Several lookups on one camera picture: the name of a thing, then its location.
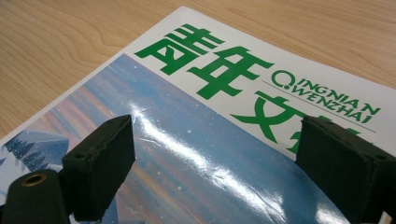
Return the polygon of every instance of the magazine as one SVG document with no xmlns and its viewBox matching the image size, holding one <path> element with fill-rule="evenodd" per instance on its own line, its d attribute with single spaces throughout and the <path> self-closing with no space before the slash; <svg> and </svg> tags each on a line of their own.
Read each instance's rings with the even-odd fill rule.
<svg viewBox="0 0 396 224">
<path fill-rule="evenodd" d="M 102 223 L 347 223 L 294 164 L 301 119 L 395 155 L 395 93 L 181 7 L 0 141 L 0 204 L 130 114 L 136 162 Z"/>
</svg>

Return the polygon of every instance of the magazine cover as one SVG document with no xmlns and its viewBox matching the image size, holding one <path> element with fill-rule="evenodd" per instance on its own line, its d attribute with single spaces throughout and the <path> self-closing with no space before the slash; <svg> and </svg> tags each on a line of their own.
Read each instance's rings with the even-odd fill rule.
<svg viewBox="0 0 396 224">
<path fill-rule="evenodd" d="M 301 119 L 395 155 L 395 93 L 181 7 L 0 141 L 0 204 L 130 114 L 136 162 L 102 223 L 347 223 L 294 164 Z"/>
</svg>

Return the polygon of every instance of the wooden table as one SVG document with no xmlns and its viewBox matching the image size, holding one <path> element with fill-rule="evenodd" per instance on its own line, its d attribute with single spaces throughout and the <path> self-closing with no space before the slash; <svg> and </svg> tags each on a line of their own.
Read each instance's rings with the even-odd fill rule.
<svg viewBox="0 0 396 224">
<path fill-rule="evenodd" d="M 396 88 L 394 0 L 2 0 L 0 138 L 180 6 Z"/>
</svg>

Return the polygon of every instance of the wood grain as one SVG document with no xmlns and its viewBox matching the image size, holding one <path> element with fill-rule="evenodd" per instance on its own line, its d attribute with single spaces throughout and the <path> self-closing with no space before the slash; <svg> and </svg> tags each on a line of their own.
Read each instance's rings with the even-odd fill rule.
<svg viewBox="0 0 396 224">
<path fill-rule="evenodd" d="M 394 0 L 2 0 L 0 138 L 180 6 L 396 88 Z"/>
</svg>

